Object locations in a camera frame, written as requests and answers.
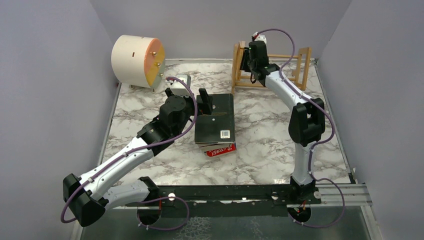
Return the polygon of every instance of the red book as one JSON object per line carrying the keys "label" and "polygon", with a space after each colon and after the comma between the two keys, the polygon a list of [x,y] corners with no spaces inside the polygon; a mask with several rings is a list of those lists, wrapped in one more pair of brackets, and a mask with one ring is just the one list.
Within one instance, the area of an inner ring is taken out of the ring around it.
{"label": "red book", "polygon": [[208,157],[217,157],[217,156],[222,156],[234,151],[236,151],[236,145],[233,143],[229,147],[223,147],[223,148],[218,148],[215,150],[205,151],[204,153]]}

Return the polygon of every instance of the white connector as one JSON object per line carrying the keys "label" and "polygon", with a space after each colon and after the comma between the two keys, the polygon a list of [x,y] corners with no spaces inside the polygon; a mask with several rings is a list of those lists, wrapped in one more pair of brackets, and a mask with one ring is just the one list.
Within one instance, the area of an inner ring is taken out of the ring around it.
{"label": "white connector", "polygon": [[259,34],[259,36],[255,38],[255,41],[264,41],[265,44],[267,44],[267,38],[265,37],[265,35],[262,34]]}
{"label": "white connector", "polygon": [[[187,74],[177,74],[175,77],[180,79],[181,81],[183,81],[190,88],[190,83],[191,83],[192,78],[189,75],[187,75]],[[180,96],[180,97],[189,97],[190,96],[189,91],[187,91],[187,89],[178,81],[174,81],[172,83],[170,89],[171,89],[172,93],[176,96]]]}

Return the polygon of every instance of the black book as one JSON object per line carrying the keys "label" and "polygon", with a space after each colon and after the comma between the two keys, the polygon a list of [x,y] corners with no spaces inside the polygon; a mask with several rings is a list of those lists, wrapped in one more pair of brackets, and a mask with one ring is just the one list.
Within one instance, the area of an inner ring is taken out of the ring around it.
{"label": "black book", "polygon": [[212,114],[197,116],[194,129],[194,142],[197,144],[223,144],[236,141],[234,123],[234,100],[231,93],[210,94]]}

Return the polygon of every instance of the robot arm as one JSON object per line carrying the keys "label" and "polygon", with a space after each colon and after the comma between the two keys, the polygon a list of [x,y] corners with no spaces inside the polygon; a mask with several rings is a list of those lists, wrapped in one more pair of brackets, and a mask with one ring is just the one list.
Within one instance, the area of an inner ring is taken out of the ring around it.
{"label": "robot arm", "polygon": [[[206,90],[199,89],[201,99],[196,102],[185,89],[190,85],[190,76],[179,78],[186,86],[178,81],[165,90],[168,98],[159,108],[159,115],[147,123],[128,145],[93,170],[79,177],[71,173],[63,179],[63,199],[82,227],[97,221],[108,209],[146,200],[156,187],[148,177],[127,185],[113,184],[174,143],[190,116],[212,111],[212,98]],[[195,110],[194,104],[201,112]]]}
{"label": "robot arm", "polygon": [[313,99],[303,93],[286,77],[279,66],[269,63],[265,41],[253,38],[249,47],[244,50],[244,61],[240,68],[252,74],[253,83],[258,81],[272,90],[291,110],[288,132],[295,142],[295,160],[290,184],[296,188],[293,196],[301,199],[315,189],[315,181],[311,176],[314,153],[312,151],[310,158],[310,150],[325,131],[324,114],[304,98],[312,100],[322,109],[324,102],[320,98]]}

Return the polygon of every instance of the metal screw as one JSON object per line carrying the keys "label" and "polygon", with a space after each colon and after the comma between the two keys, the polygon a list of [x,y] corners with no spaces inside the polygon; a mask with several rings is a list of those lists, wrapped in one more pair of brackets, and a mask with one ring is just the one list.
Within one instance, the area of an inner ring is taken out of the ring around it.
{"label": "metal screw", "polygon": [[168,195],[168,197],[169,197],[169,200],[172,202],[172,201],[174,201],[175,200],[175,198],[172,198],[172,197],[175,197],[175,193],[173,193],[173,192],[171,192],[169,195]]}
{"label": "metal screw", "polygon": [[273,200],[277,200],[278,199],[278,194],[276,192],[273,192],[272,195],[271,195],[271,198]]}
{"label": "metal screw", "polygon": [[319,192],[319,191],[315,191],[315,192],[313,193],[313,196],[314,196],[316,199],[320,199],[320,198],[321,198],[321,192]]}

